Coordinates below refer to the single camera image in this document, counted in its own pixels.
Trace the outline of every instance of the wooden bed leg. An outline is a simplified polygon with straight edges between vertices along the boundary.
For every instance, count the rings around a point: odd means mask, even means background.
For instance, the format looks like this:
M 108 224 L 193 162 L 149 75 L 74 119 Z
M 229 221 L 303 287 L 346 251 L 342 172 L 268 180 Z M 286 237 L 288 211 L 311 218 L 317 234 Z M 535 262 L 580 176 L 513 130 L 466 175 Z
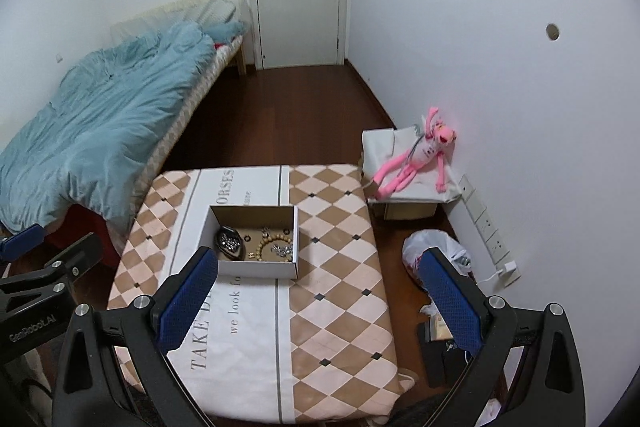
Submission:
M 236 66 L 238 66 L 238 74 L 240 76 L 246 76 L 246 63 L 244 61 L 244 53 L 242 46 L 236 53 Z

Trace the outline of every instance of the comforter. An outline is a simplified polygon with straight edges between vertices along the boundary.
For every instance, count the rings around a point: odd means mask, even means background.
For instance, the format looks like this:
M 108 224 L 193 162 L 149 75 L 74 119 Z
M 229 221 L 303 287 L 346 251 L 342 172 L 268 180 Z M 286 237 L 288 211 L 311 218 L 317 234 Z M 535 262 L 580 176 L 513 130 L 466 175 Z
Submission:
M 0 153 L 0 221 L 46 227 L 79 203 L 126 236 L 134 182 L 214 54 L 185 22 L 80 60 Z

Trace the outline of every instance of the dark brown floor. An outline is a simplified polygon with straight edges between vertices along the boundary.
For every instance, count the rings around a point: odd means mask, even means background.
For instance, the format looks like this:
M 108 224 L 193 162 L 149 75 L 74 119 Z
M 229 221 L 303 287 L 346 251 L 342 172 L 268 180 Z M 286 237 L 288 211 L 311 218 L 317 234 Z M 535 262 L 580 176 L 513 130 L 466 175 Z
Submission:
M 196 110 L 164 164 L 164 170 L 203 169 L 270 164 L 357 163 L 362 131 L 389 126 L 389 121 L 346 66 L 317 66 L 258 71 L 239 78 L 227 69 Z M 439 211 L 431 219 L 384 222 L 373 219 L 386 287 L 398 365 L 420 381 L 400 398 L 405 407 L 441 389 L 428 387 L 415 328 L 426 320 L 418 310 L 426 294 L 407 275 L 401 262 L 402 243 L 424 228 L 452 233 Z M 40 252 L 23 270 L 41 267 L 51 257 Z M 96 267 L 81 281 L 78 299 L 98 309 L 106 305 L 113 270 Z M 342 423 L 346 427 L 356 422 Z M 222 427 L 252 424 L 216 420 Z

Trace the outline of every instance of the blue textured pad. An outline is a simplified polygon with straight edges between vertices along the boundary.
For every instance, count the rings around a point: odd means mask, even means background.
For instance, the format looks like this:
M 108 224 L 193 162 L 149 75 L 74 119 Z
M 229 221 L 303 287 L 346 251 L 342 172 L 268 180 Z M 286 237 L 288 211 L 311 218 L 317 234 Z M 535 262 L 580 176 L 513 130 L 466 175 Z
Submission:
M 422 254 L 418 274 L 458 347 L 475 356 L 482 347 L 480 318 L 456 283 L 428 250 Z
M 216 277 L 218 258 L 213 250 L 209 249 L 160 317 L 156 340 L 163 355 L 180 347 Z
M 44 241 L 44 229 L 40 225 L 31 225 L 28 229 L 15 234 L 0 243 L 0 259 L 12 263 Z

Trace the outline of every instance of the pink panther plush toy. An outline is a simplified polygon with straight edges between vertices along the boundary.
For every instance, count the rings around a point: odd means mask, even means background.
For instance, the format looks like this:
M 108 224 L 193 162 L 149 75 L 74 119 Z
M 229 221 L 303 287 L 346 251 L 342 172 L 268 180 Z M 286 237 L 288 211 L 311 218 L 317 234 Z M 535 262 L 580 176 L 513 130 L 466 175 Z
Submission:
M 418 170 L 437 158 L 438 180 L 436 190 L 443 193 L 447 190 L 447 182 L 444 171 L 444 149 L 456 140 L 456 132 L 444 125 L 442 120 L 436 120 L 431 126 L 433 117 L 438 112 L 437 107 L 431 107 L 429 116 L 424 124 L 424 134 L 420 134 L 414 146 L 405 153 L 391 158 L 373 176 L 373 182 L 381 185 L 389 172 L 400 168 L 398 175 L 384 187 L 380 187 L 375 195 L 377 200 L 383 200 L 394 192 L 405 188 L 415 178 Z

